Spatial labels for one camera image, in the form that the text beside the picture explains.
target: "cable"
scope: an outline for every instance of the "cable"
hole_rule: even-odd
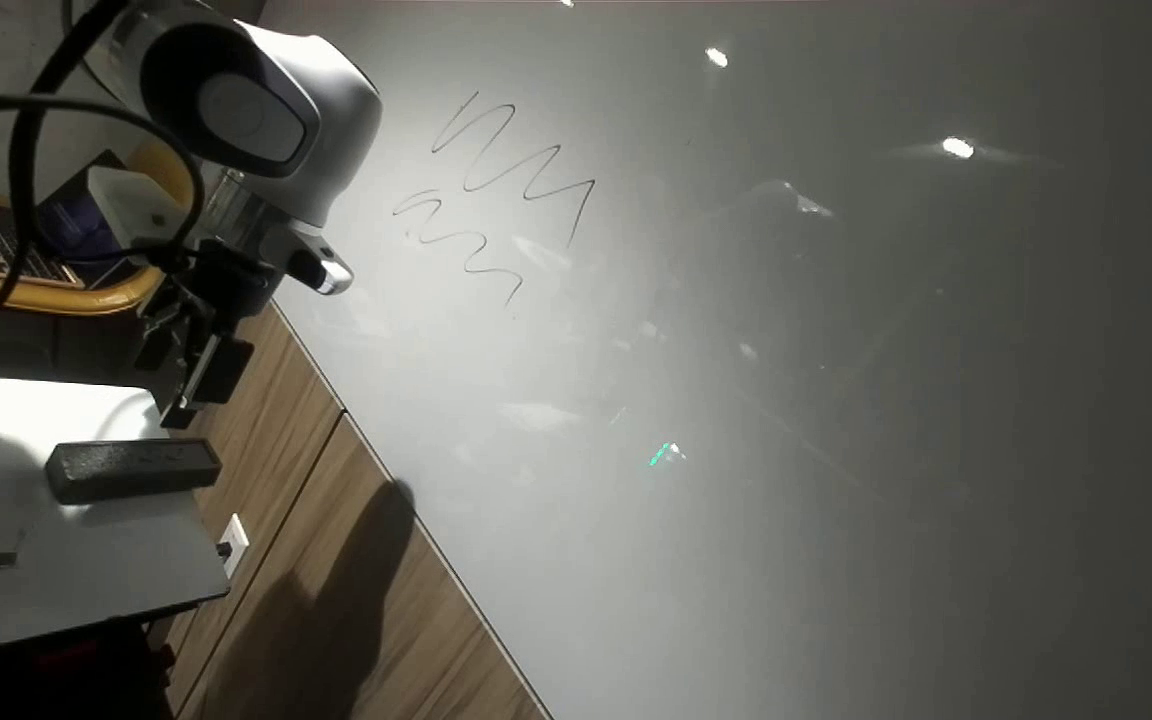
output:
[[[187,204],[181,227],[170,233],[170,239],[167,239],[163,247],[131,247],[128,255],[182,252],[182,239],[187,239],[190,224],[194,224],[199,210],[204,210],[204,174],[199,174],[199,163],[187,157],[187,146],[182,146],[177,136],[167,136],[163,126],[157,126],[151,121],[143,121],[143,115],[136,115],[136,112],[125,112],[125,107],[113,107],[113,105],[96,105],[96,101],[70,101],[70,95],[0,95],[0,112],[83,112],[83,115],[113,115],[113,121],[136,124],[136,126],[151,133],[157,138],[163,138],[163,143],[182,158],[182,172],[187,172],[187,185],[190,185],[190,204]],[[38,227],[36,227],[36,215],[30,215],[30,199],[29,199],[29,204],[16,204],[16,199],[11,199],[11,210],[16,210],[16,255],[11,255],[11,267],[18,264],[18,267],[16,267],[16,278],[18,278],[18,271],[24,271],[24,252],[29,252],[29,247],[18,247],[18,237],[24,237],[24,227],[30,227],[30,233],[38,233]],[[16,278],[11,278],[11,271],[3,277],[3,282],[0,282],[0,307],[3,307],[3,300],[11,295]]]
[[[136,247],[120,247],[120,252],[78,252],[78,255],[56,252],[61,264],[105,264],[105,259],[131,259],[131,255],[163,264],[167,255],[199,255],[199,252],[194,247],[170,247],[170,243],[167,247],[136,243]]]
[[[128,6],[128,0],[96,0],[70,30],[61,41],[61,47],[47,57],[43,72],[36,74],[30,90],[56,90],[65,74],[86,57],[86,47],[99,41],[99,30]],[[47,107],[24,107],[11,124],[11,146],[7,146],[7,196],[11,196],[11,219],[16,219],[16,255],[7,264],[7,277],[0,282],[0,307],[18,282],[24,259],[36,243],[36,215],[30,215],[30,172],[36,172],[36,143],[43,126]]]
[[[61,0],[61,30],[67,34],[70,30],[70,0]],[[108,95],[108,101],[120,101],[99,74],[96,69],[86,63],[86,57],[78,59],[83,74]]]

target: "whiteboard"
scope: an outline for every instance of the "whiteboard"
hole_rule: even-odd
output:
[[[557,715],[1152,715],[1152,12],[334,3],[309,352]]]

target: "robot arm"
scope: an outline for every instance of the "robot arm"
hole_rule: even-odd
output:
[[[113,30],[117,87],[199,158],[240,172],[219,227],[240,255],[344,291],[324,219],[359,169],[381,101],[318,34],[222,19],[190,0],[141,0]]]
[[[381,101],[327,41],[190,0],[136,0],[108,50],[108,87],[222,172],[208,237],[194,237],[190,264],[167,267],[136,352],[163,423],[187,423],[194,402],[237,386],[252,352],[232,337],[237,319],[258,313],[278,277],[324,295],[352,282],[324,219],[374,136]]]

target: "white table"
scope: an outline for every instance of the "white table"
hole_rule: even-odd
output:
[[[16,560],[0,562],[0,644],[151,614],[228,589],[187,490],[61,509],[38,465],[61,441],[157,434],[141,386],[0,381],[0,441],[18,500]]]

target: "wooden floor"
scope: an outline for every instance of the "wooden floor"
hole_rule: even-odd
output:
[[[199,502],[216,531],[240,512],[252,549],[237,589],[167,631],[177,711],[543,715],[419,529],[419,496],[385,474],[278,315],[248,333],[240,396],[199,423],[228,458]]]

